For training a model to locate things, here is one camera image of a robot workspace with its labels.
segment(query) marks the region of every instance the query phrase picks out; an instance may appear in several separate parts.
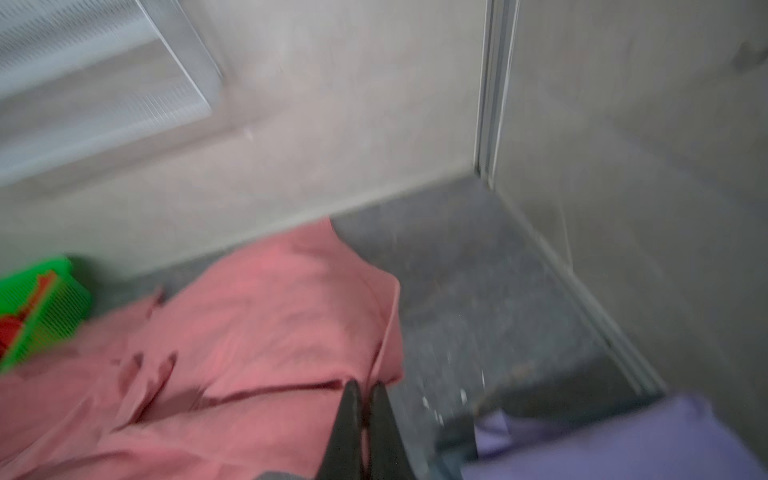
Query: green basket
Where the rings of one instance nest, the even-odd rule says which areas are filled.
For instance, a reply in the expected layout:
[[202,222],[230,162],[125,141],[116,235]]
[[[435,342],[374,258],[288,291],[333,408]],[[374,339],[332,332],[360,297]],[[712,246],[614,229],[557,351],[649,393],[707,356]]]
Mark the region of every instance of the green basket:
[[46,260],[0,280],[0,313],[16,313],[22,308],[38,284],[38,274],[50,270],[57,277],[0,360],[0,372],[71,337],[88,314],[91,294],[72,278],[72,264],[67,257]]

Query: pink cloth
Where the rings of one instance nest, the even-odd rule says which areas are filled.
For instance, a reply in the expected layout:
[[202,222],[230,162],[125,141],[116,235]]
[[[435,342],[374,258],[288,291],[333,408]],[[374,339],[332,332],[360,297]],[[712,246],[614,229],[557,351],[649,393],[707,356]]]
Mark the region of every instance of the pink cloth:
[[314,476],[343,385],[402,376],[395,277],[324,220],[0,376],[0,478]]

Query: beige wall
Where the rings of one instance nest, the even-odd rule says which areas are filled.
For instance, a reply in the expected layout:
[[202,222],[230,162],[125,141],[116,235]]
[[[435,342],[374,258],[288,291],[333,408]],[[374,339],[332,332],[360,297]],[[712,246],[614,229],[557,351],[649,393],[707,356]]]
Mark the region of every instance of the beige wall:
[[521,0],[495,176],[673,387],[768,458],[762,0]]
[[471,170],[485,2],[182,3],[227,84],[179,130],[206,140],[0,189],[0,272],[68,253],[124,279]]

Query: pink fabric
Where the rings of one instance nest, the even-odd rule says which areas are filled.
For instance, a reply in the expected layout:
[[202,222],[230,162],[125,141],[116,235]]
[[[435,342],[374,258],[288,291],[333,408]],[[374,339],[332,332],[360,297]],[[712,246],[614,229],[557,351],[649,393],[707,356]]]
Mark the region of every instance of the pink fabric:
[[399,284],[329,220],[0,376],[0,478],[314,476],[344,383],[402,376]]

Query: floor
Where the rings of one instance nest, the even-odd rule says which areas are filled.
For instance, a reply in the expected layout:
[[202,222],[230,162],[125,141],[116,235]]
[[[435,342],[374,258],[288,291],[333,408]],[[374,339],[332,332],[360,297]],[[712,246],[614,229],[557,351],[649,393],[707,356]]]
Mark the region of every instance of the floor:
[[[406,377],[390,398],[412,467],[471,415],[549,416],[635,395],[501,202],[474,177],[333,218],[339,236],[402,284]],[[109,286],[95,315],[165,285],[169,294],[226,252]]]

